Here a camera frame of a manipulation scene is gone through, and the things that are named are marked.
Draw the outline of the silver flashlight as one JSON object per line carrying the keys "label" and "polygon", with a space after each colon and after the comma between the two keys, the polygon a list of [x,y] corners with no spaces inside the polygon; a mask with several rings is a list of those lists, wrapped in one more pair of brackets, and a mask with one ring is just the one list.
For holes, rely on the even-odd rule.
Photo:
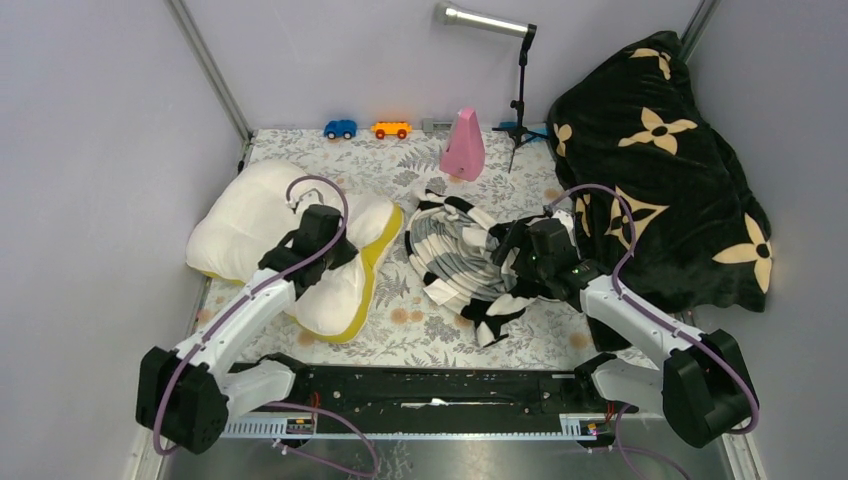
{"label": "silver flashlight", "polygon": [[520,148],[528,144],[531,140],[547,139],[546,135],[533,132],[524,124],[526,67],[528,64],[529,51],[537,34],[537,26],[532,23],[517,23],[512,20],[463,9],[449,1],[440,1],[436,3],[434,7],[434,18],[438,23],[443,25],[464,26],[482,31],[508,35],[522,40],[518,54],[518,98],[510,102],[510,108],[516,113],[516,123],[510,128],[495,128],[495,131],[497,132],[505,132],[513,141],[513,148],[508,168],[508,171],[511,171],[515,155]]}

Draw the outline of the pink metronome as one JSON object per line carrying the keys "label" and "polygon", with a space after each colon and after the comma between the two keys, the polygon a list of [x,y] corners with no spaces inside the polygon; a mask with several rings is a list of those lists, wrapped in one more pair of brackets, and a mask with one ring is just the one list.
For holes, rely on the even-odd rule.
{"label": "pink metronome", "polygon": [[485,165],[485,147],[476,111],[461,109],[451,126],[440,156],[442,172],[467,182],[474,182]]}

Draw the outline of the black white striped pillow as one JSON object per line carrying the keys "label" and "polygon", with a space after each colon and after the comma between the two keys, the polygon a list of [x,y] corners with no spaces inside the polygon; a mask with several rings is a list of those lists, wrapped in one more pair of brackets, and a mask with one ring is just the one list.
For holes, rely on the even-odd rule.
{"label": "black white striped pillow", "polygon": [[[527,227],[545,217],[532,215]],[[511,269],[518,248],[502,265],[492,263],[498,245],[497,222],[482,208],[456,196],[430,189],[417,193],[417,205],[404,232],[404,248],[412,268],[422,278],[425,293],[471,321],[477,346],[505,339],[504,326],[522,316],[539,299]]]}

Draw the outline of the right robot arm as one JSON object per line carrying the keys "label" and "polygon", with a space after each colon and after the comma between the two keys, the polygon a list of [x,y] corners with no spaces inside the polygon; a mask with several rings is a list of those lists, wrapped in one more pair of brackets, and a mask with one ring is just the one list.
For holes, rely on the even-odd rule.
{"label": "right robot arm", "polygon": [[640,367],[606,352],[584,362],[574,370],[577,405],[597,412],[612,402],[660,415],[696,448],[755,428],[760,405],[735,338],[723,330],[705,333],[662,312],[611,269],[581,258],[573,230],[568,217],[514,221],[493,262],[605,325],[652,361],[652,367]]}

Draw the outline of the white yellow pillow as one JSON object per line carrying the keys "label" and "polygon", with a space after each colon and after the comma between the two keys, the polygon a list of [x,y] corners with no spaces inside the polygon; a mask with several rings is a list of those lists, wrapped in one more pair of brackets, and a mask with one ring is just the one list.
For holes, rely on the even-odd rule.
{"label": "white yellow pillow", "polygon": [[286,312],[317,338],[345,343],[364,326],[377,272],[404,227],[404,212],[392,200],[340,195],[287,161],[255,163],[228,185],[195,227],[186,263],[207,276],[246,283],[261,257],[299,226],[302,214],[295,214],[289,203],[310,188],[322,191],[325,205],[348,212],[346,238],[359,253],[342,267],[325,271]]}

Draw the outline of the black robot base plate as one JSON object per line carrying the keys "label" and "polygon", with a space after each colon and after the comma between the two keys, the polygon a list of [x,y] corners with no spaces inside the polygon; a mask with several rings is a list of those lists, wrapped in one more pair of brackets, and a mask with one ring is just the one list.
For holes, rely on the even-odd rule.
{"label": "black robot base plate", "polygon": [[287,402],[318,407],[321,435],[594,437],[621,402],[572,371],[304,365]]}

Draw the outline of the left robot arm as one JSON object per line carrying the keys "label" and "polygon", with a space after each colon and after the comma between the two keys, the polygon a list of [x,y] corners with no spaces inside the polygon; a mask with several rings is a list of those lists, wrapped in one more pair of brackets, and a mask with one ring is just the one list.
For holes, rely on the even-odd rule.
{"label": "left robot arm", "polygon": [[277,402],[296,411],[309,401],[310,385],[294,367],[260,360],[235,372],[246,346],[270,321],[294,303],[322,275],[354,259],[346,238],[349,208],[313,204],[259,260],[240,293],[205,327],[171,349],[152,347],[142,358],[135,404],[136,422],[153,435],[163,456],[184,448],[208,450],[226,424]]}

